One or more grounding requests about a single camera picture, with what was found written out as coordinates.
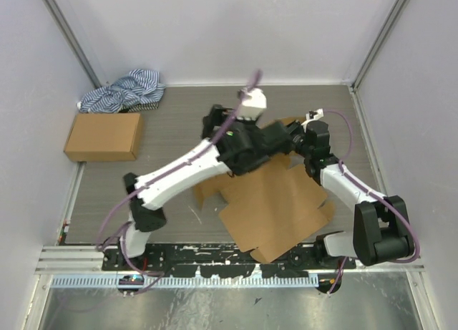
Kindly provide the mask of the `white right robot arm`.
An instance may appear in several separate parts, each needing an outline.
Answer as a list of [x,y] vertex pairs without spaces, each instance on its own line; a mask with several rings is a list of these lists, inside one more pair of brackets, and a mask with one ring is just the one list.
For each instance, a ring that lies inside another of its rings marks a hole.
[[320,120],[287,126],[292,148],[304,159],[310,178],[332,192],[354,214],[353,229],[320,235],[314,243],[316,263],[332,268],[340,257],[365,266],[384,262],[411,263],[420,254],[419,240],[409,223],[406,203],[398,195],[371,189],[331,152],[328,125]]

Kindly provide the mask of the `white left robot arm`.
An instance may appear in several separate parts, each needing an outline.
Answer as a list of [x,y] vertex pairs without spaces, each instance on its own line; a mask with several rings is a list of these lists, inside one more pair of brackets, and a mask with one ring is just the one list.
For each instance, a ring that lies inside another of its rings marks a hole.
[[257,170],[278,153],[292,148],[291,134],[280,121],[259,128],[256,120],[234,120],[233,109],[213,105],[203,118],[201,142],[187,154],[148,175],[124,176],[130,201],[130,225],[123,235],[118,261],[127,270],[144,261],[151,233],[167,220],[163,206],[171,198],[198,183],[228,173],[241,176]]

